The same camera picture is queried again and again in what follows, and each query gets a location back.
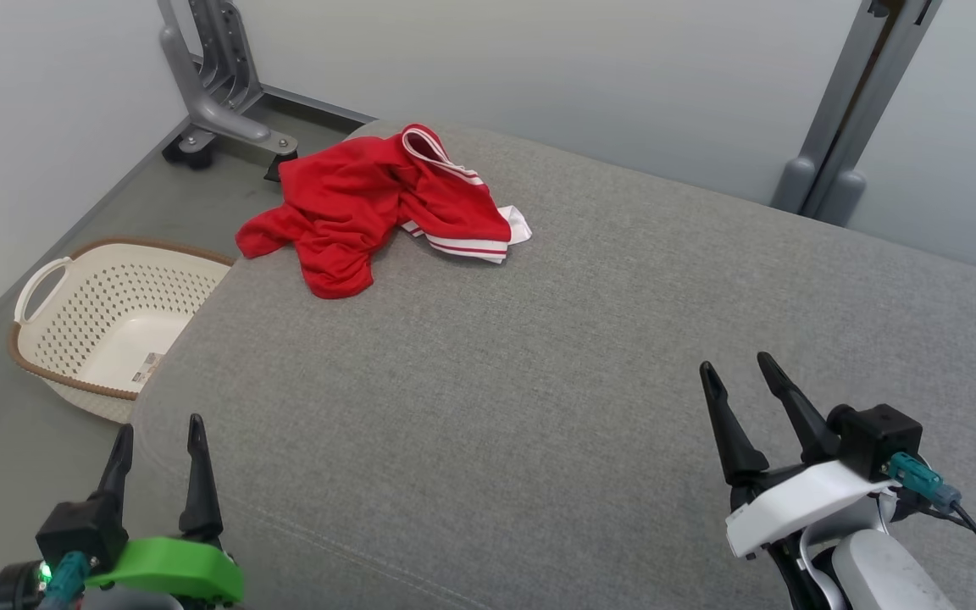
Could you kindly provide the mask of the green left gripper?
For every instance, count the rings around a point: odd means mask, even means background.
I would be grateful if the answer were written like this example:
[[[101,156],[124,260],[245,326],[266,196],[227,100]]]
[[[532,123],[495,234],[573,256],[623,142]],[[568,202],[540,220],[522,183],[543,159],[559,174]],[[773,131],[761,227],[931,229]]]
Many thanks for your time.
[[[202,600],[208,605],[243,602],[245,580],[239,565],[218,547],[203,544],[219,543],[224,524],[204,420],[198,413],[191,413],[187,454],[191,467],[186,505],[179,516],[182,538],[156,536],[128,541],[111,571],[90,575],[86,588],[124,586]],[[111,497],[123,505],[132,459],[133,425],[123,424],[98,481],[97,496]]]

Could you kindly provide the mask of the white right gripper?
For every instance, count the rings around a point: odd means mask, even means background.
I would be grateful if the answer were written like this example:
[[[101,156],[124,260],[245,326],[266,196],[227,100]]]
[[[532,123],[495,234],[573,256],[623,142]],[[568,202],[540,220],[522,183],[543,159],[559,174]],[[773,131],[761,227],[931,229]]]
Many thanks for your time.
[[[868,481],[836,459],[840,438],[770,352],[757,363],[769,390],[779,399],[801,444],[801,462],[818,464],[791,476],[727,517],[727,540],[736,558],[759,552],[798,532],[807,545],[843,538],[857,530],[886,530],[900,483]],[[702,391],[729,486],[739,486],[769,468],[767,457],[749,441],[729,405],[729,393],[712,363],[700,366]]]

